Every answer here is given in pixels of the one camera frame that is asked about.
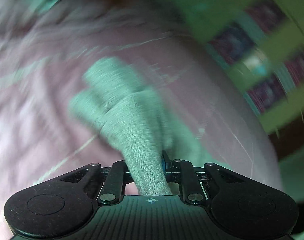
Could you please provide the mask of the grey-green fleece pants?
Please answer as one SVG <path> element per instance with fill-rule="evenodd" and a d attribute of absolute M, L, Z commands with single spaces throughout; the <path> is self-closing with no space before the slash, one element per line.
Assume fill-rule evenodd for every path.
<path fill-rule="evenodd" d="M 103 57 L 83 74 L 84 90 L 70 111 L 119 151 L 141 195 L 172 194 L 162 153 L 201 167 L 214 162 L 199 139 L 135 69 L 117 57 Z"/>

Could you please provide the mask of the upper right purple poster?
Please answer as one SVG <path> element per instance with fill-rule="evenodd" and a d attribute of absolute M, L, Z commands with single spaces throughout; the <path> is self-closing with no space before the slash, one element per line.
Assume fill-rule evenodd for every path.
<path fill-rule="evenodd" d="M 285 90 L 275 74 L 258 83 L 244 94 L 245 100 L 256 115 L 266 112 L 285 96 Z"/>

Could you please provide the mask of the purple poster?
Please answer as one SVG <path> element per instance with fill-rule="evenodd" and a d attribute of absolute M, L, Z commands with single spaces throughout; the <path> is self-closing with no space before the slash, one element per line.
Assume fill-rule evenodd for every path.
<path fill-rule="evenodd" d="M 287 20 L 286 14 L 274 0 L 255 0 L 245 12 L 265 34 L 271 33 Z"/>
<path fill-rule="evenodd" d="M 298 87 L 304 82 L 304 47 L 301 46 L 296 50 L 286 61 L 285 67 L 287 68 L 292 81 Z"/>
<path fill-rule="evenodd" d="M 266 112 L 285 96 L 285 90 L 275 74 L 258 83 L 244 94 L 245 100 L 256 115 Z"/>
<path fill-rule="evenodd" d="M 208 43 L 225 65 L 232 66 L 254 45 L 254 41 L 237 22 L 229 24 Z"/>

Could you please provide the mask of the upper left purple poster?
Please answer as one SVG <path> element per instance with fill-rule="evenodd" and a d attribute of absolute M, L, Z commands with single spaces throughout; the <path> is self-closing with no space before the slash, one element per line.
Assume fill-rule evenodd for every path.
<path fill-rule="evenodd" d="M 225 65 L 232 66 L 254 45 L 254 41 L 237 22 L 229 24 L 208 43 Z"/>

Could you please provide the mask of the lower right purple poster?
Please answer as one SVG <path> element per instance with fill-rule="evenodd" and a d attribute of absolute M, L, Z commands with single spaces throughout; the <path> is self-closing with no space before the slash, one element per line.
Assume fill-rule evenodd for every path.
<path fill-rule="evenodd" d="M 287 68 L 292 81 L 298 87 L 304 82 L 304 47 L 301 46 L 296 50 L 286 61 L 285 67 Z"/>

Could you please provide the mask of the lower left purple poster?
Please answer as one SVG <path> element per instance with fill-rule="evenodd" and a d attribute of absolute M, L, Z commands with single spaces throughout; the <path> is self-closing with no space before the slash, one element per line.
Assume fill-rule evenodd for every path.
<path fill-rule="evenodd" d="M 274 0 L 255 0 L 245 12 L 265 34 L 271 33 L 287 20 L 286 14 Z"/>

